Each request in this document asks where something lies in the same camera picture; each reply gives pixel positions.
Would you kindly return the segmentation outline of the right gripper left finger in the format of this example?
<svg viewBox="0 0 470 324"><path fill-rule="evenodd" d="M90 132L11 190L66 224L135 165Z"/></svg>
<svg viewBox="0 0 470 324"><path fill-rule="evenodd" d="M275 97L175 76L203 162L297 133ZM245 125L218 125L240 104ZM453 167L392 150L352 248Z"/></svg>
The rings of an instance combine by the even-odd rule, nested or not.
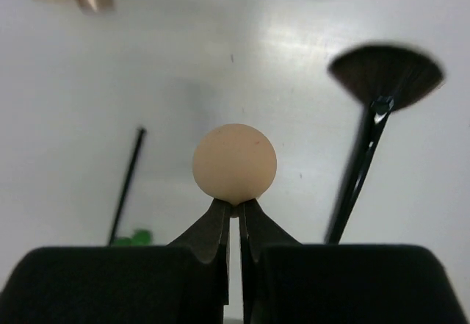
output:
<svg viewBox="0 0 470 324"><path fill-rule="evenodd" d="M221 323L231 207L208 211L168 245L30 251L1 292L3 323Z"/></svg>

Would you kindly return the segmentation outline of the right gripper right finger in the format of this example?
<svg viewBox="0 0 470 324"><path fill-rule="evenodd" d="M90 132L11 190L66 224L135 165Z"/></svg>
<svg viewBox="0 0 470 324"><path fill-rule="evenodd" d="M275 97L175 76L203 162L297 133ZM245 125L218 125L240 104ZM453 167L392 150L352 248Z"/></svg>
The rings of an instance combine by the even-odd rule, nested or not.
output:
<svg viewBox="0 0 470 324"><path fill-rule="evenodd" d="M246 323L465 323L440 261L417 245L302 244L239 207Z"/></svg>

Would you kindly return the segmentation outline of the beige makeup sponge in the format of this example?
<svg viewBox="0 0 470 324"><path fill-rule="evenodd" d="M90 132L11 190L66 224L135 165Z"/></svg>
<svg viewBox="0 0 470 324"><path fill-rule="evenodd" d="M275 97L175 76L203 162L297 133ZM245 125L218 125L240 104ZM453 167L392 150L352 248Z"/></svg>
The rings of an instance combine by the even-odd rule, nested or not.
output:
<svg viewBox="0 0 470 324"><path fill-rule="evenodd" d="M277 167L270 140L258 129L241 123L211 130L198 143L192 158L197 186L230 206L232 217L244 202L256 200L268 191Z"/></svg>

